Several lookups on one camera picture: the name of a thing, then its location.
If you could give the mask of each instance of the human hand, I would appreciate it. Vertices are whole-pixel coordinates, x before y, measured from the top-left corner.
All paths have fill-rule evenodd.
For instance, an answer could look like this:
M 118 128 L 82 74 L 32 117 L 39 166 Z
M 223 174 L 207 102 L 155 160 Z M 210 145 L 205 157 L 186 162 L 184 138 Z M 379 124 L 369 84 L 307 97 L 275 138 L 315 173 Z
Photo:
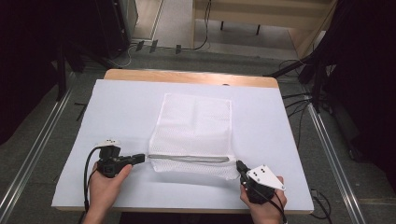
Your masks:
M 122 182 L 132 170 L 128 164 L 122 168 L 114 178 L 107 178 L 99 172 L 95 172 L 90 180 L 90 209 L 85 217 L 84 223 L 102 223 L 108 210 L 120 194 Z
M 283 183 L 282 176 L 278 176 L 277 178 L 280 180 L 280 182 Z M 275 194 L 279 197 L 280 201 L 275 195 L 271 200 L 274 203 L 276 203 L 276 205 L 278 205 L 280 208 L 282 205 L 285 206 L 288 199 L 286 198 L 284 191 L 280 189 L 276 189 Z M 264 203 L 264 204 L 251 203 L 248 200 L 248 195 L 245 190 L 245 187 L 242 185 L 241 185 L 240 198 L 250 209 L 250 214 L 255 224 L 279 224 L 282 218 L 280 212 L 270 203 Z

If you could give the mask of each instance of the cable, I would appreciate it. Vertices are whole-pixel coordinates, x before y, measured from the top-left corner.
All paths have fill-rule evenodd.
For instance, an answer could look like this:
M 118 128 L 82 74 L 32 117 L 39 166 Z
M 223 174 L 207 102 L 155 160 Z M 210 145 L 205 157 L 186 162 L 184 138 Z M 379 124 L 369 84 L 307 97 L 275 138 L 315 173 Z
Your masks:
M 208 39 L 208 24 L 209 24 L 209 16 L 210 16 L 210 9 L 212 8 L 212 0 L 207 1 L 206 5 L 206 10 L 205 10 L 205 16 L 204 16 L 204 22 L 205 22 L 205 31 L 206 31 L 206 36 L 205 36 L 205 41 L 202 43 L 202 45 L 198 48 L 195 49 L 180 49 L 180 50 L 198 50 L 201 49 L 207 42 Z M 175 49 L 175 48 L 169 48 L 169 47 L 156 47 L 157 49 Z
M 87 161 L 85 162 L 85 169 L 84 169 L 84 207 L 85 207 L 85 212 L 88 213 L 88 210 L 90 209 L 90 203 L 88 201 L 88 182 L 87 182 L 87 173 L 88 173 L 88 165 L 90 163 L 91 160 L 91 156 L 93 154 L 94 151 L 96 151 L 97 149 L 99 149 L 99 147 L 95 147 L 90 154 L 88 155 Z
M 296 102 L 294 102 L 294 103 L 291 103 L 291 104 L 289 104 L 289 105 L 286 105 L 286 106 L 285 106 L 285 109 L 291 107 L 292 105 L 296 105 L 296 104 L 298 104 L 298 103 L 300 103 L 300 102 L 311 102 L 311 99 L 312 99 L 312 98 L 309 98 L 309 99 L 306 99 L 306 100 L 296 101 Z
M 309 102 L 308 102 L 308 103 L 307 103 L 307 102 L 302 102 L 300 105 L 297 105 L 297 106 L 294 108 L 293 112 L 291 112 L 291 114 L 288 115 L 288 118 L 290 118 L 291 116 L 297 114 L 297 113 L 300 112 L 300 111 L 303 111 L 303 109 L 301 109 L 301 110 L 297 110 L 297 109 L 300 108 L 300 106 L 305 105 L 305 104 L 310 104 L 310 103 L 309 103 Z
M 115 63 L 115 62 L 113 62 L 113 61 L 111 61 L 111 60 L 108 60 L 108 61 L 111 62 L 111 63 L 113 63 L 114 65 L 116 65 L 116 66 L 118 66 L 118 67 L 126 67 L 126 66 L 128 66 L 128 65 L 131 64 L 131 62 L 132 62 L 132 56 L 131 56 L 130 50 L 131 50 L 132 48 L 136 47 L 136 46 L 137 46 L 137 44 L 136 44 L 136 43 L 133 43 L 133 44 L 131 44 L 130 47 L 128 48 L 127 53 L 128 53 L 129 62 L 128 62 L 127 64 L 120 65 L 120 64 L 117 64 L 117 63 Z
M 324 207 L 323 203 L 319 200 L 318 197 L 316 196 L 312 196 L 312 198 L 319 204 L 320 208 L 322 209 L 323 213 L 325 214 L 325 217 L 318 217 L 314 214 L 310 214 L 312 217 L 318 218 L 318 219 L 328 219 L 329 223 L 332 224 L 332 219 L 330 218 L 330 215 L 332 214 L 332 206 L 330 205 L 329 200 L 320 192 L 318 192 L 318 195 L 320 195 L 327 203 L 327 205 L 329 206 L 329 212 L 326 210 L 326 208 Z
M 285 211 L 283 209 L 283 203 L 280 201 L 279 197 L 277 196 L 277 194 L 275 193 L 275 196 L 278 198 L 280 206 L 279 207 L 276 203 L 274 203 L 272 200 L 269 200 L 267 197 L 265 197 L 263 194 L 261 194 L 258 190 L 252 188 L 248 183 L 246 183 L 247 188 L 248 189 L 253 189 L 257 194 L 259 194 L 261 197 L 263 197 L 266 201 L 268 201 L 268 203 L 270 203 L 274 208 L 277 209 L 277 211 L 279 211 L 280 215 L 282 216 L 283 219 L 283 223 L 288 223 L 288 219 L 285 216 Z
M 303 93 L 297 93 L 297 94 L 291 94 L 291 95 L 283 95 L 282 99 L 288 99 L 288 98 L 291 98 L 291 97 L 301 96 L 301 95 L 311 95 L 311 92 L 303 92 Z

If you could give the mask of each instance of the floor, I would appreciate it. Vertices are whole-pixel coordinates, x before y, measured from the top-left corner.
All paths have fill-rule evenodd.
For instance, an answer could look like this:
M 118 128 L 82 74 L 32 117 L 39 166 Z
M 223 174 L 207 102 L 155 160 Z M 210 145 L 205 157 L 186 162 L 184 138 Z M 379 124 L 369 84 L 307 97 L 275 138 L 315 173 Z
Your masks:
M 146 39 L 146 46 L 140 51 L 130 48 L 113 63 L 126 69 L 170 69 L 244 74 L 249 76 L 269 75 L 281 67 L 292 63 L 287 60 L 297 60 L 295 50 L 290 42 L 287 30 L 279 27 L 262 27 L 259 36 L 255 36 L 256 26 L 225 23 L 223 31 L 219 30 L 218 21 L 209 22 L 208 41 L 200 51 L 184 51 L 176 55 L 172 49 L 176 45 L 188 46 L 191 31 L 188 29 L 189 3 L 191 1 L 164 0 L 162 10 L 158 14 L 156 25 L 146 36 L 140 36 L 136 42 Z M 199 45 L 205 38 L 205 28 L 202 21 L 196 22 L 196 42 Z M 158 39 L 154 53 L 149 53 L 151 40 Z M 278 79 L 283 95 L 306 91 L 296 80 L 297 72 L 291 71 Z M 21 182 L 16 189 L 14 198 L 19 198 L 11 204 L 11 210 L 5 210 L 1 205 L 0 223 L 78 223 L 80 212 L 61 212 L 51 208 L 51 199 L 55 191 L 57 178 L 63 169 L 71 147 L 78 134 L 82 105 L 89 102 L 94 81 L 102 78 L 105 69 L 88 60 L 83 74 L 74 74 L 69 78 L 72 87 L 69 98 L 64 105 L 55 105 L 57 90 L 50 91 L 33 111 L 14 136 L 0 146 L 0 157 L 7 160 L 0 163 L 1 181 L 0 193 L 9 195 L 9 186 L 15 181 L 22 167 L 30 167 L 28 179 Z M 285 105 L 297 99 L 285 100 Z M 56 125 L 51 126 L 51 132 L 42 146 L 37 146 L 35 140 L 42 135 L 42 127 L 47 118 L 61 108 L 56 117 Z M 346 176 L 346 186 L 337 182 L 330 156 L 324 150 L 324 140 L 320 138 L 317 115 L 312 110 L 290 118 L 290 127 L 298 141 L 299 153 L 309 186 L 318 189 L 329 198 L 332 204 L 333 223 L 384 223 L 395 218 L 395 194 L 389 186 L 383 173 L 370 162 L 358 163 L 352 161 L 347 154 L 347 146 L 339 133 L 333 117 L 326 111 L 319 114 L 325 124 L 325 133 L 329 135 L 330 145 L 339 160 L 342 174 Z M 343 188 L 350 188 L 352 199 L 358 202 L 364 219 L 355 219 L 348 211 L 347 195 Z M 322 216 L 316 205 L 315 214 Z M 111 213 L 106 223 L 117 223 L 120 213 Z M 311 216 L 291 216 L 290 223 L 328 223 Z

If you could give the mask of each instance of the black cable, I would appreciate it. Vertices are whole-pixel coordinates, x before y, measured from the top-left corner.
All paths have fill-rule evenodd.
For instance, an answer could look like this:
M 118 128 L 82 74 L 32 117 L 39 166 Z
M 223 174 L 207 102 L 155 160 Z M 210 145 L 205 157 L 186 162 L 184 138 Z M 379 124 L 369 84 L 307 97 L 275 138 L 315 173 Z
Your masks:
M 205 10 L 205 16 L 204 16 L 204 22 L 205 22 L 205 28 L 206 28 L 206 37 L 205 37 L 205 41 L 202 43 L 202 45 L 198 48 L 195 49 L 181 49 L 181 50 L 198 50 L 201 49 L 207 42 L 208 39 L 208 24 L 209 24 L 209 16 L 210 16 L 210 9 L 212 8 L 212 0 L 208 0 L 207 1 L 207 5 L 206 5 L 206 10 Z M 175 48 L 169 48 L 169 47 L 156 47 L 157 49 L 175 49 Z
M 78 224 L 81 224 L 81 223 L 82 223 L 82 219 L 83 219 L 84 217 L 85 217 L 85 211 L 81 213 L 81 216 L 79 217 L 79 220 L 78 220 Z
M 88 165 L 90 163 L 91 160 L 91 156 L 93 154 L 94 151 L 96 151 L 97 149 L 99 149 L 99 147 L 95 147 L 90 154 L 88 155 L 87 161 L 85 162 L 85 169 L 84 169 L 84 207 L 85 207 L 85 213 L 88 213 L 88 210 L 90 209 L 90 203 L 88 201 L 88 182 L 87 182 L 87 173 L 88 173 Z
M 286 218 L 285 211 L 284 211 L 284 209 L 283 209 L 283 203 L 280 201 L 280 199 L 279 199 L 279 197 L 277 196 L 276 193 L 275 193 L 275 196 L 279 199 L 279 203 L 280 203 L 281 208 L 280 208 L 276 203 L 274 203 L 272 200 L 268 199 L 268 198 L 265 197 L 263 194 L 261 194 L 258 190 L 252 188 L 248 183 L 246 183 L 246 185 L 247 185 L 247 189 L 248 189 L 248 190 L 253 189 L 257 194 L 259 194 L 259 195 L 260 195 L 261 197 L 263 197 L 266 201 L 268 201 L 268 203 L 270 203 L 274 208 L 276 208 L 277 211 L 279 211 L 280 215 L 282 216 L 283 223 L 285 223 L 285 224 L 288 223 L 288 219 Z
M 311 99 L 312 99 L 312 98 L 309 98 L 309 99 L 306 99 L 306 100 L 296 101 L 296 102 L 294 102 L 294 103 L 291 103 L 291 104 L 289 104 L 289 105 L 286 105 L 286 106 L 285 106 L 285 109 L 291 107 L 292 105 L 297 105 L 297 104 L 300 103 L 300 102 L 311 102 Z
M 314 214 L 310 214 L 310 215 L 312 217 L 315 217 L 318 219 L 328 219 L 329 223 L 332 224 L 332 219 L 330 218 L 330 215 L 332 214 L 332 206 L 330 205 L 329 200 L 322 193 L 319 192 L 318 195 L 320 195 L 326 201 L 327 205 L 329 206 L 329 212 L 326 210 L 323 203 L 319 200 L 318 197 L 312 196 L 312 198 L 319 204 L 320 208 L 322 209 L 323 213 L 325 214 L 325 217 L 318 217 Z
M 310 103 L 309 103 L 309 102 L 308 102 L 308 103 L 305 102 L 305 103 L 301 103 L 300 105 L 297 105 L 297 106 L 294 108 L 293 112 L 291 112 L 291 114 L 288 115 L 288 118 L 290 118 L 291 116 L 297 114 L 297 113 L 300 112 L 300 111 L 303 111 L 303 109 L 301 109 L 301 110 L 297 110 L 297 109 L 300 108 L 300 106 L 305 105 L 305 104 L 310 104 Z
M 297 93 L 297 94 L 291 94 L 291 95 L 283 95 L 282 99 L 288 99 L 288 98 L 291 98 L 291 97 L 296 97 L 296 96 L 301 96 L 301 95 L 311 95 L 311 92 Z

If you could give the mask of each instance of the table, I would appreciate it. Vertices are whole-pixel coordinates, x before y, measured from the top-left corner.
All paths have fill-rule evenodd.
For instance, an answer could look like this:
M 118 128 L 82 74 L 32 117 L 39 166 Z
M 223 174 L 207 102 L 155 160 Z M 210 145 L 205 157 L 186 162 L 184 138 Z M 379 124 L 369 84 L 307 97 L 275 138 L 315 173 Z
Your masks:
M 205 18 L 207 2 L 193 0 L 192 46 L 195 20 Z M 209 19 L 287 27 L 301 59 L 329 27 L 336 4 L 337 0 L 212 0 Z
M 78 137 L 57 184 L 53 207 L 65 211 L 84 209 L 83 167 L 94 143 L 114 138 L 122 142 L 121 155 L 147 153 L 166 92 L 232 100 L 235 156 L 250 168 L 265 163 L 276 175 L 285 177 L 287 214 L 313 211 L 275 79 L 118 69 L 108 70 L 105 80 L 96 82 Z M 98 154 L 93 154 L 91 167 L 97 159 Z M 248 208 L 239 199 L 239 190 L 239 179 L 156 173 L 148 161 L 134 167 L 123 183 L 113 209 L 123 212 L 248 213 Z

